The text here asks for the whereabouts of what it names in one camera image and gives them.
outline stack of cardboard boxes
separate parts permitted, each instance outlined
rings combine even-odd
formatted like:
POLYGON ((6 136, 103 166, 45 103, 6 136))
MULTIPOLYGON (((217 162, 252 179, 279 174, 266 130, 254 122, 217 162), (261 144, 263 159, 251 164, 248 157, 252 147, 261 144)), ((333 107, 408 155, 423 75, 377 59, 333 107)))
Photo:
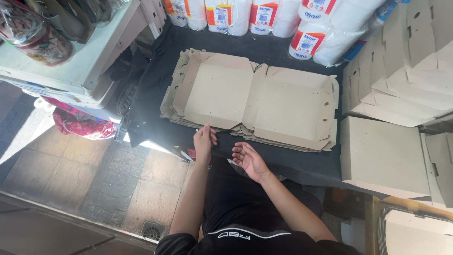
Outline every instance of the stack of cardboard boxes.
POLYGON ((415 127, 453 111, 451 10, 450 0, 397 5, 344 69, 343 114, 415 127))
POLYGON ((257 64, 247 58, 181 52, 161 117, 303 152, 335 145, 335 76, 257 64))

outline floor drain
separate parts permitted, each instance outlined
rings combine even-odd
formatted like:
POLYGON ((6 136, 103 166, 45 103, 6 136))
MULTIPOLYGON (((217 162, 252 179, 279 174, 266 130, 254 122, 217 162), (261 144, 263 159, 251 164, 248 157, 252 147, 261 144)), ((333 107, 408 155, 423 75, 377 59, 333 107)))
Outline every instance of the floor drain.
POLYGON ((163 238, 165 226, 145 221, 142 229, 142 236, 151 240, 159 241, 163 238))

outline tiled pavement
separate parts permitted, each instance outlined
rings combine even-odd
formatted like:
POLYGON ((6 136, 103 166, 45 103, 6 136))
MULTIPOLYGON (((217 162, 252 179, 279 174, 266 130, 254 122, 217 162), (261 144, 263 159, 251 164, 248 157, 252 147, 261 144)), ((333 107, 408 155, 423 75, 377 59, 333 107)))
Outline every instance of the tiled pavement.
POLYGON ((81 205, 80 216, 121 227, 149 150, 112 141, 81 205))

